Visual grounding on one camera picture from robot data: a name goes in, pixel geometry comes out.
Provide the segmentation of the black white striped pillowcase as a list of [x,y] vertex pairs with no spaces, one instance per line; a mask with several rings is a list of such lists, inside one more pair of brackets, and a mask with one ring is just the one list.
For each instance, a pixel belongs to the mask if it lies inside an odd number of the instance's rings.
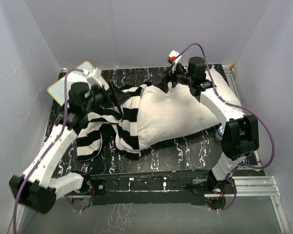
[[115,87],[117,96],[125,98],[120,111],[115,107],[100,107],[88,113],[88,122],[77,137],[79,162],[97,157],[111,139],[120,154],[131,160],[139,159],[142,146],[139,145],[137,116],[143,91],[149,86],[152,86],[151,82]]

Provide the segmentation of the white pillow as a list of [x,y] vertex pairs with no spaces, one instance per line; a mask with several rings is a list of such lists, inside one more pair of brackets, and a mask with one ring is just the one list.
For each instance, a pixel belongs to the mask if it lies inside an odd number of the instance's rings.
[[143,89],[137,114],[141,150],[173,138],[185,137],[219,124],[216,116],[178,84],[164,93],[154,85]]

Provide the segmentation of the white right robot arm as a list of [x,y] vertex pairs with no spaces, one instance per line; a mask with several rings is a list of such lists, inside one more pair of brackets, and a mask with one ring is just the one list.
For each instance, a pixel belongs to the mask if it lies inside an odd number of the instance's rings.
[[222,99],[202,57],[191,57],[187,69],[178,60],[178,55],[168,57],[171,66],[156,87],[167,93],[169,83],[172,87],[177,84],[187,85],[190,93],[199,98],[198,101],[224,126],[222,155],[210,170],[207,181],[200,183],[200,186],[217,194],[230,182],[230,177],[243,160],[259,148],[258,120],[254,115],[246,115]]

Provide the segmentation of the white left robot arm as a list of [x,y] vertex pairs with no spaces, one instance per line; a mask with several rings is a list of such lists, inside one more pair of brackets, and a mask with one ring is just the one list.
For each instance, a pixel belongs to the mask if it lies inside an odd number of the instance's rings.
[[101,106],[120,105],[114,84],[109,81],[108,85],[106,89],[104,86],[90,87],[86,82],[72,84],[64,95],[62,111],[46,143],[28,168],[20,176],[12,176],[9,181],[16,204],[46,214],[60,197],[75,190],[82,195],[90,191],[91,182],[81,173],[68,173],[57,179],[51,177],[60,159],[86,124],[87,114]]

